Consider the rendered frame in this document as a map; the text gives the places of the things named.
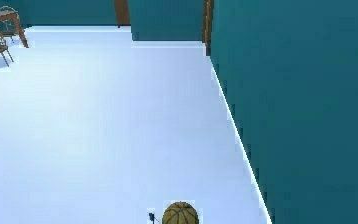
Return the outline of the orange basketball with black stripes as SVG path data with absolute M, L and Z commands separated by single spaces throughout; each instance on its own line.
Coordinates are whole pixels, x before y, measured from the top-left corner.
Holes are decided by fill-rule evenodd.
M 187 202 L 174 202 L 164 211 L 162 224 L 200 224 L 197 211 Z

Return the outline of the brown room door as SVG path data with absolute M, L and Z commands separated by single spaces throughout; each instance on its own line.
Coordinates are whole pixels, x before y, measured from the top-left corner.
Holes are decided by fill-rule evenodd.
M 130 15 L 128 9 L 128 0 L 113 0 L 116 13 L 117 26 L 130 26 Z

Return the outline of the brown wooden door frame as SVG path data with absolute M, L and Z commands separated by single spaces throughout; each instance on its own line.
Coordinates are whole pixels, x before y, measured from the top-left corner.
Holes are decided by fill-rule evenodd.
M 211 54 L 211 33 L 214 0 L 204 0 L 202 42 L 206 47 L 206 55 Z

